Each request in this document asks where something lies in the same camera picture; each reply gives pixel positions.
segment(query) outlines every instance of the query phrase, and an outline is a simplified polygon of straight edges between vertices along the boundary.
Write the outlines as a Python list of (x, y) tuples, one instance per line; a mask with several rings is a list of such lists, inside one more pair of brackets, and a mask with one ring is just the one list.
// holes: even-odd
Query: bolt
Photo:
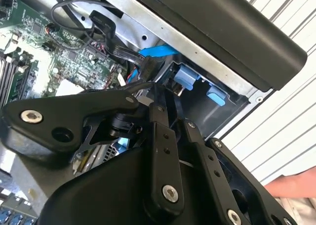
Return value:
[(260, 103), (260, 102), (262, 102), (262, 101), (263, 101), (263, 97), (262, 97), (262, 96), (257, 97), (257, 99), (256, 99), (256, 102), (257, 102), (257, 103)]
[(136, 133), (139, 134), (142, 132), (142, 130), (143, 130), (143, 128), (141, 126), (139, 126), (136, 128)]
[(29, 189), (28, 194), (32, 200), (35, 200), (37, 198), (36, 191), (34, 189)]
[(133, 100), (131, 97), (129, 97), (129, 96), (127, 96), (125, 99), (126, 99), (127, 101), (131, 102), (131, 103), (134, 102), (134, 100)]
[(284, 218), (284, 221), (285, 221), (286, 225), (292, 225), (292, 223), (290, 222), (290, 220), (289, 220), (289, 219)]
[(43, 115), (35, 110), (25, 110), (21, 113), (21, 119), (29, 124), (37, 124), (43, 120)]
[(191, 122), (188, 122), (188, 125), (189, 125), (191, 128), (193, 128), (193, 129), (196, 128), (196, 126), (195, 126), (193, 123), (191, 123)]
[(227, 215), (234, 225), (241, 225), (241, 219), (234, 210), (229, 209)]
[(217, 147), (222, 147), (222, 144), (221, 144), (219, 141), (214, 141), (214, 144), (215, 144)]
[(162, 188), (162, 194), (165, 197), (165, 199), (171, 203), (175, 203), (179, 199), (179, 195), (178, 195), (177, 190), (170, 185), (165, 185)]

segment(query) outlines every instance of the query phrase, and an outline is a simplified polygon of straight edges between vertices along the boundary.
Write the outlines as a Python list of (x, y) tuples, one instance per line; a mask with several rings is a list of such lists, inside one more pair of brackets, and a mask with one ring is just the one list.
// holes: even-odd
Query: motherboard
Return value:
[(83, 40), (59, 29), (54, 39), (74, 50), (58, 46), (47, 34), (51, 24), (20, 0), (0, 0), (0, 91), (5, 92), (0, 108), (19, 99), (112, 88), (117, 76), (126, 74), (98, 43), (76, 50)]

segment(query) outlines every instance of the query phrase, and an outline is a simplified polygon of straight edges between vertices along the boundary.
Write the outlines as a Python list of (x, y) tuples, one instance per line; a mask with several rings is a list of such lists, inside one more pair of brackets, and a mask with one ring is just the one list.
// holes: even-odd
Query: person's hand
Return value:
[(273, 197), (315, 198), (316, 167), (298, 175), (277, 178), (265, 188)]

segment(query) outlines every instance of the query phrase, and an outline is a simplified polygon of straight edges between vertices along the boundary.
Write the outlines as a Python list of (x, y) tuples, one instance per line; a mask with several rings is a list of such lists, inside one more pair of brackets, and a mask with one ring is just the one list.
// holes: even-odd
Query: white corrugated wall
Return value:
[(223, 142), (262, 183), (316, 166), (316, 0), (248, 0), (309, 55)]

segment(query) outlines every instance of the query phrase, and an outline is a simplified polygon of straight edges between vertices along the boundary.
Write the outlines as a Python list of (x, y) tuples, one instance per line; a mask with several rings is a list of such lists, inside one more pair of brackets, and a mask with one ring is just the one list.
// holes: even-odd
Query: chip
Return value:
[(77, 57), (77, 54), (75, 52), (70, 51), (68, 57), (70, 60), (74, 61)]
[(41, 32), (41, 26), (39, 24), (34, 23), (32, 29), (38, 34)]

